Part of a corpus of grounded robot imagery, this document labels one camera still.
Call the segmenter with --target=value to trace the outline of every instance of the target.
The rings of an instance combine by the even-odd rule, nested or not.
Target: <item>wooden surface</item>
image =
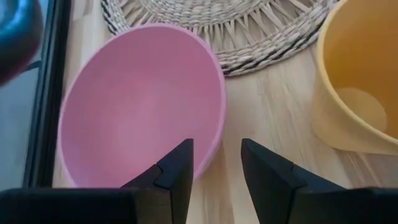
[[[67,88],[79,69],[110,37],[99,0],[75,1],[65,69]],[[189,224],[258,223],[240,158],[252,138],[294,163],[344,187],[398,187],[398,157],[336,151],[310,128],[316,72],[315,46],[259,72],[227,79],[223,147],[192,189]],[[55,187],[67,187],[56,160]]]

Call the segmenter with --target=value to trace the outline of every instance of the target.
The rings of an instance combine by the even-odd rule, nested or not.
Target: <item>pink bowl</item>
[[[63,102],[58,145],[68,181],[120,187],[186,138],[199,177],[219,146],[225,101],[219,63],[191,32],[152,24],[117,36]]]

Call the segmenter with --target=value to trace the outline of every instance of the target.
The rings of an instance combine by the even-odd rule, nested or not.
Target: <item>yellow container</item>
[[[317,61],[315,134],[337,149],[398,155],[398,1],[340,1]]]

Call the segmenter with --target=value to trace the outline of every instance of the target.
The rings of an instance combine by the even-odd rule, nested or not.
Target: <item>wicker placemat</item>
[[[216,52],[227,77],[288,58],[318,35],[338,0],[102,0],[113,34],[140,24],[185,27]]]

